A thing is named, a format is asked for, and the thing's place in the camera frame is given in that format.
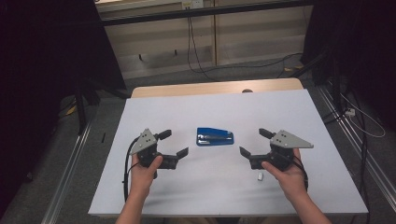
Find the white paper sheet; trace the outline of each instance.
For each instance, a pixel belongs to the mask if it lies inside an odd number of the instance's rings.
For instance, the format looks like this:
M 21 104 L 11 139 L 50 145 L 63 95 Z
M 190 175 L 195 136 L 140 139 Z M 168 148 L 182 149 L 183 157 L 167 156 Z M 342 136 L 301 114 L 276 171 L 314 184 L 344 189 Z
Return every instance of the white paper sheet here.
M 234 144 L 198 147 L 196 129 L 211 127 L 234 134 Z M 143 214 L 158 217 L 273 216 L 295 214 L 277 181 L 264 170 L 251 170 L 239 147 L 252 153 L 270 151 L 264 128 L 286 130 L 315 145 L 301 149 L 309 177 L 308 192 L 327 214 L 366 213 L 367 209 L 306 90 L 272 91 L 127 100 L 89 214 L 120 213 L 126 151 L 144 129 L 172 130 L 158 151 L 190 154 L 176 170 L 159 170 Z M 258 174 L 263 173 L 263 181 Z

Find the blue stapler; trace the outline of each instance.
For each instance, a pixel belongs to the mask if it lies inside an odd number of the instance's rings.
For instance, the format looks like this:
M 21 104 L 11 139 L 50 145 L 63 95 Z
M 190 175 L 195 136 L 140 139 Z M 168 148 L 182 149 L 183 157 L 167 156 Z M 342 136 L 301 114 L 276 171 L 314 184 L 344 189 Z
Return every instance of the blue stapler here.
M 233 133 L 214 128 L 197 128 L 196 143 L 199 147 L 233 144 Z

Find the white table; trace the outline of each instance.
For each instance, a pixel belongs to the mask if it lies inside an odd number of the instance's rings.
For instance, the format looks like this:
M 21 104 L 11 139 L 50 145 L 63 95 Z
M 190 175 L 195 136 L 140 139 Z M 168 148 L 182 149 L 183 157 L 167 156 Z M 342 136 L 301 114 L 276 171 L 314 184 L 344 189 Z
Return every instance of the white table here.
M 233 132 L 232 146 L 198 147 L 197 127 Z M 143 208 L 147 217 L 244 217 L 294 215 L 277 181 L 251 170 L 239 153 L 270 151 L 259 129 L 280 129 L 313 143 L 301 149 L 308 192 L 325 214 L 359 214 L 367 209 L 306 90 L 132 98 L 126 103 L 89 214 L 115 217 L 123 207 L 126 150 L 144 129 L 171 129 L 158 150 L 190 154 L 176 170 L 159 170 Z M 263 172 L 263 181 L 258 173 Z

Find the hand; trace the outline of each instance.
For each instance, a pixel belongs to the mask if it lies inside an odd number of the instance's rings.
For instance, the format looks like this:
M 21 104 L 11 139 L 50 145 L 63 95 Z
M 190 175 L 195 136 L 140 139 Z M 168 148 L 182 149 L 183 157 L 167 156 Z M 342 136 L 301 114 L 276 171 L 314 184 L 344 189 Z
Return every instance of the hand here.
M 301 158 L 300 150 L 295 148 L 293 150 L 294 156 L 298 159 Z M 271 163 L 264 161 L 262 167 L 273 175 L 279 181 L 280 187 L 283 189 L 286 198 L 291 201 L 299 195 L 305 195 L 304 173 L 300 168 L 292 165 L 288 170 L 281 172 Z
M 132 164 L 137 164 L 138 162 L 139 159 L 137 158 L 137 155 L 134 154 L 132 156 Z M 162 162 L 163 157 L 157 156 L 149 168 L 143 167 L 140 164 L 137 164 L 132 168 L 130 194 L 137 194 L 146 199 L 149 196 L 149 187 L 152 184 L 154 173 L 157 171 L 158 167 L 160 167 Z

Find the electrical outlet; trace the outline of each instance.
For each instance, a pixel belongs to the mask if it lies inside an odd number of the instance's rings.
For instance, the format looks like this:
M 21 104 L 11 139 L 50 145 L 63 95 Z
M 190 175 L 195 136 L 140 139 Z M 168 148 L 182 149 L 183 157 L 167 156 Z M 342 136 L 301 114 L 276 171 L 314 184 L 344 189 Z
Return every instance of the electrical outlet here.
M 202 8 L 204 7 L 204 0 L 192 0 L 192 8 Z
M 187 9 L 190 9 L 190 8 L 193 8 L 192 7 L 192 1 L 182 1 L 181 2 L 181 9 L 187 10 Z
M 355 116 L 355 109 L 348 108 L 348 109 L 346 110 L 346 115 L 347 115 L 347 116 L 350 116 L 350 117 L 354 117 L 354 116 Z

